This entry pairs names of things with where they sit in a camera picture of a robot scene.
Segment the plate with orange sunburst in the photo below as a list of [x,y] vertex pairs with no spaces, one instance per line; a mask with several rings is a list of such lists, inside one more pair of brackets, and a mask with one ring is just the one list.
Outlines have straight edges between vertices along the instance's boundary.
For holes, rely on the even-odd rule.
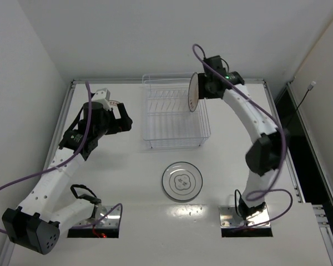
[[188,89],[188,107],[190,112],[194,112],[199,101],[198,74],[194,72],[191,76]]

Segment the white plate with dark rim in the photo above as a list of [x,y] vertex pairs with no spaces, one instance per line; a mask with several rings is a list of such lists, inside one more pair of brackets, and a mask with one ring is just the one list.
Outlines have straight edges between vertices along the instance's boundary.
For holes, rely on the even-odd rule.
[[203,177],[192,163],[178,161],[169,165],[162,175],[162,189],[175,202],[194,200],[203,187]]

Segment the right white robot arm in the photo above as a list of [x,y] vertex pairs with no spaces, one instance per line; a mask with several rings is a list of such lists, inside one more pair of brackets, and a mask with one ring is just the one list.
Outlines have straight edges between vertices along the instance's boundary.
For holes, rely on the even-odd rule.
[[204,71],[198,75],[199,97],[223,100],[240,119],[252,142],[245,155],[248,180],[237,206],[238,215],[246,219],[263,210],[265,196],[277,182],[289,132],[251,99],[244,79],[236,71],[229,72],[221,56],[205,57],[201,63]]

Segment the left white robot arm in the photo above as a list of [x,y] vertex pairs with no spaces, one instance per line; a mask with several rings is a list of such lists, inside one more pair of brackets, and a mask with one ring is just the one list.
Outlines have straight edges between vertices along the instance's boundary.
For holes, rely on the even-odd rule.
[[16,209],[8,208],[2,216],[9,240],[40,254],[48,254],[61,234],[100,222],[96,212],[101,205],[97,196],[82,194],[55,211],[63,190],[79,167],[86,162],[98,141],[105,135],[126,132],[132,128],[123,103],[117,103],[120,118],[107,104],[84,103],[70,127],[65,131],[51,162],[31,193]]

